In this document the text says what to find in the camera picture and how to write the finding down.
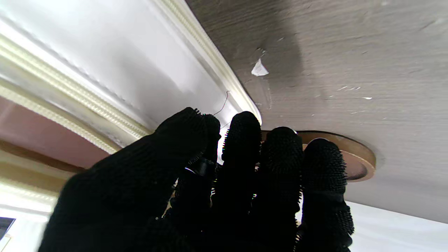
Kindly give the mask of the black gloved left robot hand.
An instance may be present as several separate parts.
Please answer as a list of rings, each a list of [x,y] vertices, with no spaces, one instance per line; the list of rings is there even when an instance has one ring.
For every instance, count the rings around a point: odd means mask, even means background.
[[[70,178],[40,252],[348,252],[354,223],[337,145],[306,148],[292,129],[262,140],[236,114],[217,162],[220,123],[187,107],[153,134]]]

